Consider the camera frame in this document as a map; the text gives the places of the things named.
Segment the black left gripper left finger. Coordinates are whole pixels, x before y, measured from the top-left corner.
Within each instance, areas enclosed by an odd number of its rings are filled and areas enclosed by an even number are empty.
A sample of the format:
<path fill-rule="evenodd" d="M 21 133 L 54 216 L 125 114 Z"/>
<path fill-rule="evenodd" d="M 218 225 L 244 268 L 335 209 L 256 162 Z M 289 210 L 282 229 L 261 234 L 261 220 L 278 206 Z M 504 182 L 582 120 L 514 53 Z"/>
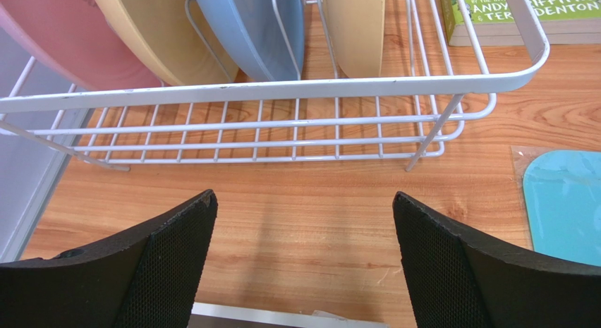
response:
<path fill-rule="evenodd" d="M 1 265 L 2 327 L 186 327 L 217 219 L 206 190 L 50 259 Z"/>

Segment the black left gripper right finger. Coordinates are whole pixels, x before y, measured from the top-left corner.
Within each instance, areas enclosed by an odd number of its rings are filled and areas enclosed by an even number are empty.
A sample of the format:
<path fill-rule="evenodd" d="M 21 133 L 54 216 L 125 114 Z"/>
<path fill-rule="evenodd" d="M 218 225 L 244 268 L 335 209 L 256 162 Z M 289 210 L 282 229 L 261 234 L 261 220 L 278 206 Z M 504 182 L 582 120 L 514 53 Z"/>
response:
<path fill-rule="evenodd" d="M 456 221 L 402 192 L 393 201 L 419 327 L 599 327 L 600 268 Z"/>

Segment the yellow plate with bear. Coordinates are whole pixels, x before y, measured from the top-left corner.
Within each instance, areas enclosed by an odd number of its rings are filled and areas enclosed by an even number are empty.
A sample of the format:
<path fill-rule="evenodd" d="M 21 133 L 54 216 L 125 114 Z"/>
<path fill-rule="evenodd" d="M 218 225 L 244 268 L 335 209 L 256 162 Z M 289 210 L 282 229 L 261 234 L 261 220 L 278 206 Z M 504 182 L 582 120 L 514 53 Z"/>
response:
<path fill-rule="evenodd" d="M 126 46 L 172 86 L 232 83 L 239 68 L 196 0 L 95 0 Z"/>

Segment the blue plate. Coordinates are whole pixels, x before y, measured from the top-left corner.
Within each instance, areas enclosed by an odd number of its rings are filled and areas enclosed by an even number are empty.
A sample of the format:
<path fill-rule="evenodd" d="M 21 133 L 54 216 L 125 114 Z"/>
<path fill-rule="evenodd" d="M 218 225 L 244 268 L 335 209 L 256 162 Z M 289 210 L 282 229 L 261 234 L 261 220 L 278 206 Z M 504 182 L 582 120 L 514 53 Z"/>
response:
<path fill-rule="evenodd" d="M 303 72 L 302 0 L 196 0 L 217 39 L 254 81 L 298 80 Z"/>

